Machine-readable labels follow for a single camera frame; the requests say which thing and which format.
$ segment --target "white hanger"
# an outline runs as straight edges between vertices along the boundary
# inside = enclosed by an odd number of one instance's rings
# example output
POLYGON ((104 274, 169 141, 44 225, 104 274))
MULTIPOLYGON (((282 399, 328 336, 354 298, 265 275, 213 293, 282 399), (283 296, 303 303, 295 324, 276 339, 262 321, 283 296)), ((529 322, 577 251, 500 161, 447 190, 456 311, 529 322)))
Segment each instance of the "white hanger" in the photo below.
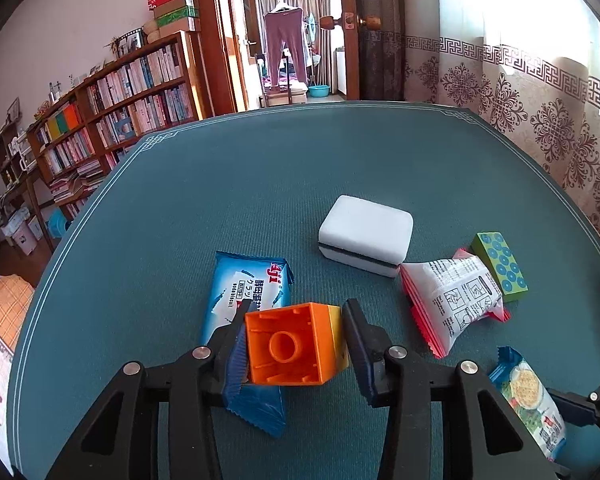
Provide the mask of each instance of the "white hanger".
POLYGON ((278 0, 278 3, 276 4, 275 7, 273 7, 273 9, 271 9, 271 12, 280 12, 280 10, 294 10, 297 9, 297 7, 291 7, 290 5, 286 4, 284 0, 278 0))

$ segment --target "green box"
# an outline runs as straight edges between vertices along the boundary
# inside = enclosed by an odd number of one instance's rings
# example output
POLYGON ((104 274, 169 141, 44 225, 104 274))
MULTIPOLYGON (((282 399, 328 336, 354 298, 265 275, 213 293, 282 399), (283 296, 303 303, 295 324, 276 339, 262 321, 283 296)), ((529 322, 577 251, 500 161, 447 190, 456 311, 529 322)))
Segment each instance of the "green box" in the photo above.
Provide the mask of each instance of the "green box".
POLYGON ((519 300, 526 294, 525 279, 502 234, 478 233, 471 248, 500 285, 502 301, 519 300))
POLYGON ((198 18, 199 13, 195 7, 180 7, 179 9, 172 10, 168 14, 164 16, 160 16, 155 22, 158 24, 158 27, 164 27, 165 25, 169 25, 169 23, 176 22, 180 18, 198 18))

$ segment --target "door handle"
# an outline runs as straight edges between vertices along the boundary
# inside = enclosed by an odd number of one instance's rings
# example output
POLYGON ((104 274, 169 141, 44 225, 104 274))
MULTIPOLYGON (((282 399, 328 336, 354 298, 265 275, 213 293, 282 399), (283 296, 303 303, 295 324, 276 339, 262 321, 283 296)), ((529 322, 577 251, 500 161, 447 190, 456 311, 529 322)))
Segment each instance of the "door handle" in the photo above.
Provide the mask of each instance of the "door handle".
POLYGON ((355 20, 359 27, 366 27, 368 30, 380 30, 382 26, 382 20, 378 16, 360 18, 359 16, 354 17, 353 12, 343 12, 337 20, 333 16, 322 16, 318 22, 320 28, 325 30, 333 30, 336 25, 349 30, 355 28, 355 20))

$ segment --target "orange toy block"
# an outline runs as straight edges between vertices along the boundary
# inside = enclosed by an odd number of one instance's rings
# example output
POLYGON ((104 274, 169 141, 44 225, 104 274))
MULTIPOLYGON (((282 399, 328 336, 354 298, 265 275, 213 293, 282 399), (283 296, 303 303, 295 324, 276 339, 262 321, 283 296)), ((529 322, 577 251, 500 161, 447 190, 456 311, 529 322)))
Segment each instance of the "orange toy block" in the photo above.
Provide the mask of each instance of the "orange toy block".
POLYGON ((315 386, 349 365, 338 306, 248 312, 244 322, 253 384, 315 386))

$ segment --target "white sponge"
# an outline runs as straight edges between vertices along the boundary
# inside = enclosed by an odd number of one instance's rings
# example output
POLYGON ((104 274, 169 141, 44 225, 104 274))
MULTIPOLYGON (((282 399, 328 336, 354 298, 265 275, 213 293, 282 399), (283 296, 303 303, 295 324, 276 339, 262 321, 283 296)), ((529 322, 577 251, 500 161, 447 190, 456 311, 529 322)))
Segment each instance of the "white sponge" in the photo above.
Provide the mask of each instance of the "white sponge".
POLYGON ((412 231, 406 211, 341 195, 320 226, 318 247, 330 260, 394 278, 412 231))

